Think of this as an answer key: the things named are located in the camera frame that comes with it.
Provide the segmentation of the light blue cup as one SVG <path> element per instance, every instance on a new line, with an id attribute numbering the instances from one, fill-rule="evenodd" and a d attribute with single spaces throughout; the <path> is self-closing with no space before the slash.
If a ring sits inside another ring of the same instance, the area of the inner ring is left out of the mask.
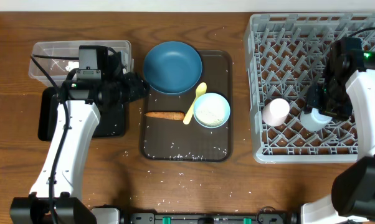
<path id="1" fill-rule="evenodd" d="M 323 115 L 318 109 L 312 108 L 309 113 L 302 112 L 300 122 L 302 126 L 311 132 L 317 132 L 324 128 L 333 118 Z"/>

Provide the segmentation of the dark blue plate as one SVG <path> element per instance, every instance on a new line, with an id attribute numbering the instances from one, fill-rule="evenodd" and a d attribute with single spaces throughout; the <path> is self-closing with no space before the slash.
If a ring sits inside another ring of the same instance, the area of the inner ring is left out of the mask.
<path id="1" fill-rule="evenodd" d="M 190 90 L 200 80 L 202 70 L 198 51 L 177 41 L 156 45 L 143 62 L 145 80 L 152 89 L 166 95 L 179 95 Z"/>

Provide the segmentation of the orange carrot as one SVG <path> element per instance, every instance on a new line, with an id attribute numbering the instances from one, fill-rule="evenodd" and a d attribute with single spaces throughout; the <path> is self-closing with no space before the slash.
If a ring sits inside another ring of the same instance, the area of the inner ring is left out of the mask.
<path id="1" fill-rule="evenodd" d="M 147 112 L 145 116 L 150 117 L 150 118 L 181 121 L 184 119 L 185 114 L 183 112 L 174 112 L 174 111 L 151 111 L 151 112 Z"/>

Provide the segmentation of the pink cup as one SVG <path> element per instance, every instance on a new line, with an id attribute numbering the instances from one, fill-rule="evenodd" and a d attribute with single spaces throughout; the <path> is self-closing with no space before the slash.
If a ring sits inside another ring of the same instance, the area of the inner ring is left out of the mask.
<path id="1" fill-rule="evenodd" d="M 290 111 L 287 100 L 277 98 L 268 103 L 262 110 L 262 120 L 269 126 L 280 126 L 286 120 Z"/>

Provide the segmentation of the light blue bowl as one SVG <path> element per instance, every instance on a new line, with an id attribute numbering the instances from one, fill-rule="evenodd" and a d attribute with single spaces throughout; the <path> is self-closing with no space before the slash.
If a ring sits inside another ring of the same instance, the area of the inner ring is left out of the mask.
<path id="1" fill-rule="evenodd" d="M 229 102 L 218 93 L 205 93 L 200 96 L 193 108 L 195 120 L 205 128 L 219 128 L 230 117 Z"/>

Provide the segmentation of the heap of rice grains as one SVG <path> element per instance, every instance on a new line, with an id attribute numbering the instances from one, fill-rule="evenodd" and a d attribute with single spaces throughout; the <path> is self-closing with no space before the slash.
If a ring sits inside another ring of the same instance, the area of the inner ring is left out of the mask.
<path id="1" fill-rule="evenodd" d="M 206 128 L 222 126 L 230 116 L 228 103 L 222 100 L 201 100 L 194 105 L 194 118 Z"/>

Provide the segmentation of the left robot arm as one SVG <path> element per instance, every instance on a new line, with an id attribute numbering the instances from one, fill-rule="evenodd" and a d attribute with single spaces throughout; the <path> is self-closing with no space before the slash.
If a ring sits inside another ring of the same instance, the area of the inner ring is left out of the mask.
<path id="1" fill-rule="evenodd" d="M 44 166 L 27 197 L 10 207 L 13 223 L 124 223 L 121 210 L 82 203 L 82 179 L 90 142 L 101 115 L 148 96 L 150 86 L 137 73 L 66 79 L 57 87 L 60 104 Z"/>

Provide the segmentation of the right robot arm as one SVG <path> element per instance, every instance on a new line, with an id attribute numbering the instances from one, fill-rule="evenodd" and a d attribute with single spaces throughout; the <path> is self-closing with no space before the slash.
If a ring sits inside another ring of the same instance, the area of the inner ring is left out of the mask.
<path id="1" fill-rule="evenodd" d="M 301 206 L 301 223 L 375 222 L 375 52 L 353 50 L 330 64 L 326 93 L 338 83 L 353 106 L 358 160 L 335 178 L 331 193 Z"/>

